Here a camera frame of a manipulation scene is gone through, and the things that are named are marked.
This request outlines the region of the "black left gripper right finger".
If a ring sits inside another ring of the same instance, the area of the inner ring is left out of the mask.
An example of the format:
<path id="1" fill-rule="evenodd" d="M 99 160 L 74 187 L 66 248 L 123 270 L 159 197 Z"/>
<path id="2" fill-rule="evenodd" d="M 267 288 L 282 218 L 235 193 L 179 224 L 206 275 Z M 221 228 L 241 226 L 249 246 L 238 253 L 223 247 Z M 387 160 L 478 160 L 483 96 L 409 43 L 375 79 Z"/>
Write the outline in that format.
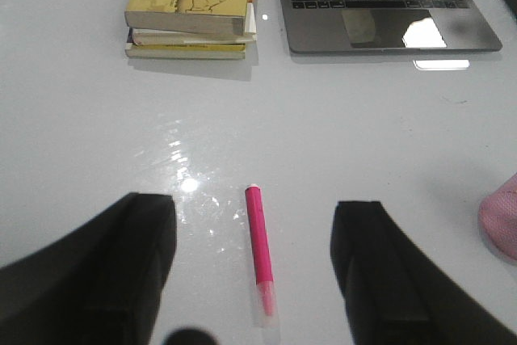
<path id="1" fill-rule="evenodd" d="M 330 258 L 356 344 L 514 344 L 378 201 L 340 201 Z"/>

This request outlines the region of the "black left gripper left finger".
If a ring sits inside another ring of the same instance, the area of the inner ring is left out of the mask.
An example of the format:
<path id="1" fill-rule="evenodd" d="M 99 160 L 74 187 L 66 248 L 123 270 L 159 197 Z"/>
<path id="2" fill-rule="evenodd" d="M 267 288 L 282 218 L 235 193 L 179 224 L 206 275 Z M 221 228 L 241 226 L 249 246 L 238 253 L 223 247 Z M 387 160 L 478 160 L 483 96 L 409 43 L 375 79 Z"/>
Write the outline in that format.
<path id="1" fill-rule="evenodd" d="M 131 192 L 1 270 L 3 344 L 147 344 L 176 250 L 171 196 Z"/>

